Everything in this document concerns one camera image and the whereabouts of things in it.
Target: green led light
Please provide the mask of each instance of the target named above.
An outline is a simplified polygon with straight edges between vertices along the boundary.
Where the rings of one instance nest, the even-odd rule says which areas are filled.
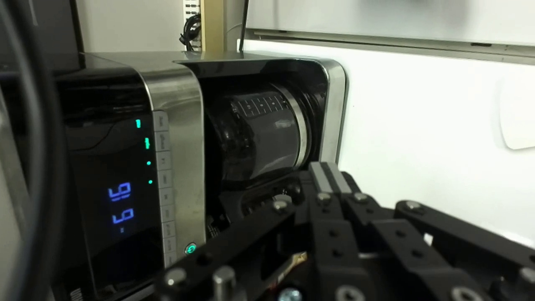
[[[185,254],[193,254],[197,251],[197,244],[190,242],[185,246]]]

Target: white backdrop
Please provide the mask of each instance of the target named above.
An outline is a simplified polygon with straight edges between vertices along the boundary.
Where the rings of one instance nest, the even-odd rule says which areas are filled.
[[[182,0],[76,0],[86,52],[182,50]]]
[[[535,67],[259,40],[245,48],[342,64],[339,167],[382,206],[421,201],[535,246],[535,127],[501,129],[521,110],[533,119]],[[506,144],[511,130],[526,132],[523,149]]]
[[[250,28],[535,45],[531,0],[257,0]]]

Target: screw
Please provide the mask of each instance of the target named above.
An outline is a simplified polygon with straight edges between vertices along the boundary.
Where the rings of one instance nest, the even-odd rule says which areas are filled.
[[[279,293],[277,301],[302,301],[302,294],[294,288],[285,288]]]
[[[167,286],[177,286],[185,281],[185,271],[182,268],[168,269],[163,276]]]
[[[404,204],[406,204],[406,207],[411,209],[411,211],[417,211],[417,209],[421,207],[421,204],[419,204],[419,202],[414,202],[414,201],[406,201]]]
[[[361,289],[354,286],[339,286],[336,289],[336,301],[366,301]]]
[[[521,269],[519,269],[519,278],[521,278],[523,281],[526,281],[528,284],[535,284],[535,269],[531,269],[531,268],[521,268]]]
[[[366,199],[367,199],[367,194],[356,192],[356,194],[354,194],[354,199],[356,199],[357,202],[366,201]]]
[[[292,202],[292,201],[290,201],[290,196],[287,196],[287,194],[275,194],[275,196],[272,196],[272,207],[274,207],[275,211],[284,211],[290,202]]]
[[[327,202],[327,201],[330,201],[330,194],[327,194],[327,192],[319,192],[319,194],[317,194],[317,199],[319,199],[319,202]]]
[[[232,289],[235,286],[235,273],[230,266],[222,266],[212,274],[213,281],[213,299],[225,301],[230,299]]]
[[[451,289],[453,301],[483,301],[483,298],[471,288],[456,286]]]

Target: blue led digits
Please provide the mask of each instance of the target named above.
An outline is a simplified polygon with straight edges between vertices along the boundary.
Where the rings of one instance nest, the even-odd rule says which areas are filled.
[[[111,216],[111,222],[113,224],[120,224],[120,222],[125,222],[125,221],[130,221],[130,219],[133,219],[133,207],[123,209],[120,212],[120,217],[116,217],[115,214]]]
[[[132,196],[132,186],[130,186],[130,182],[120,182],[116,186],[116,191],[108,187],[106,189],[106,196],[110,197],[111,202],[118,202],[122,199],[128,199]]]

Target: digital display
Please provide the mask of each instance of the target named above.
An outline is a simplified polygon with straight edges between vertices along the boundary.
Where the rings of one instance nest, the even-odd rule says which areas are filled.
[[[105,299],[163,268],[152,115],[66,134],[93,289]]]

